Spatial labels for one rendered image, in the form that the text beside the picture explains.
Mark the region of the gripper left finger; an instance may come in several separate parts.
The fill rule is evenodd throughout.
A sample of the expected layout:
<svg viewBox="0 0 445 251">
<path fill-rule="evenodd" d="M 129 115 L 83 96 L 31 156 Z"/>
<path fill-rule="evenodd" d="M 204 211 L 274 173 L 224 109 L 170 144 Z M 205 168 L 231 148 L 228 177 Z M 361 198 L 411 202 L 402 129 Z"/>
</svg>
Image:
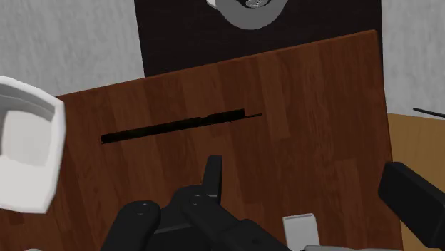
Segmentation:
<svg viewBox="0 0 445 251">
<path fill-rule="evenodd" d="M 150 200 L 124 205 L 100 251 L 290 251 L 221 206 L 222 173 L 222 156 L 211 155 L 201 184 L 177 189 L 164 208 Z"/>
</svg>

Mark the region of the long flat black object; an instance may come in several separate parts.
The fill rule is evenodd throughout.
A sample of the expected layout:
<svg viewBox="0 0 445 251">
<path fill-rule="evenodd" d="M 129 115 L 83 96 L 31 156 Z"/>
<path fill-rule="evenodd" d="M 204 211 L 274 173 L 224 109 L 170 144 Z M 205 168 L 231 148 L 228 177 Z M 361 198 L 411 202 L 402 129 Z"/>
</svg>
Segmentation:
<svg viewBox="0 0 445 251">
<path fill-rule="evenodd" d="M 215 125 L 218 123 L 229 123 L 232 121 L 257 117 L 261 115 L 261 113 L 246 115 L 244 108 L 233 111 L 225 111 L 221 113 L 213 113 L 205 117 L 186 118 L 179 121 L 172 121 L 168 123 L 150 125 L 142 128 L 123 130 L 115 133 L 107 133 L 101 136 L 101 143 L 115 143 L 123 140 L 142 138 L 150 135 L 170 133 L 191 128 L 199 128 L 203 126 Z"/>
</svg>

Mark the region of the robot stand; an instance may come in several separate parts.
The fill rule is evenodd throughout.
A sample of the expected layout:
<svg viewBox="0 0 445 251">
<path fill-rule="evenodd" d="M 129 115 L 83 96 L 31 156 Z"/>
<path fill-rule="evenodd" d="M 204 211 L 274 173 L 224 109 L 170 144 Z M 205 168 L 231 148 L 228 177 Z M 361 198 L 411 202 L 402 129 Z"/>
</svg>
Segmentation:
<svg viewBox="0 0 445 251">
<path fill-rule="evenodd" d="M 134 0 L 145 76 L 382 30 L 382 0 L 288 0 L 270 25 L 243 30 L 205 0 Z"/>
</svg>

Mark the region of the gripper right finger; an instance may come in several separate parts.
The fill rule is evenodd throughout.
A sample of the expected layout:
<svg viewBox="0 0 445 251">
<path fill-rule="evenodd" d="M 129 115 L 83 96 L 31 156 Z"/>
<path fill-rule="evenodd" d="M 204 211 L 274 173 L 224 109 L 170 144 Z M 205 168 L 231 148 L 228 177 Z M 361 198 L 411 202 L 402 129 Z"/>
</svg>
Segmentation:
<svg viewBox="0 0 445 251">
<path fill-rule="evenodd" d="M 401 162 L 387 162 L 378 195 L 428 248 L 445 249 L 445 193 Z"/>
</svg>

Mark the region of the brown wooden table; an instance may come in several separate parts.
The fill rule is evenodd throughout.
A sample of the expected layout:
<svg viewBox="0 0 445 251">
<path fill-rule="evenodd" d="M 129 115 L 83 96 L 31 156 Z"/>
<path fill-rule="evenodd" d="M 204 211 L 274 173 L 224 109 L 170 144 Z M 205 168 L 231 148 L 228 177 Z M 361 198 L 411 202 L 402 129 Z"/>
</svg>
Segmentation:
<svg viewBox="0 0 445 251">
<path fill-rule="evenodd" d="M 365 31 L 62 96 L 66 145 L 45 215 L 0 210 L 0 251 L 99 251 L 134 200 L 169 203 L 223 158 L 222 205 L 284 241 L 312 213 L 323 245 L 402 247 L 379 199 L 391 160 L 377 34 Z M 261 116 L 101 143 L 101 136 L 213 113 Z"/>
</svg>

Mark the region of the white square bowl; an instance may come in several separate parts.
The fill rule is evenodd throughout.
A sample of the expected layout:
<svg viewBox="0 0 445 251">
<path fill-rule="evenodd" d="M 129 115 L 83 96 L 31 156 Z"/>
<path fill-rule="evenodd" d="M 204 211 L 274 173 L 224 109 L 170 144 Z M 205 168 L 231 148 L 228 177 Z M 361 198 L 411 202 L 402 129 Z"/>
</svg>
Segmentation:
<svg viewBox="0 0 445 251">
<path fill-rule="evenodd" d="M 57 190 L 65 139 L 62 100 L 0 76 L 0 209 L 47 213 Z"/>
</svg>

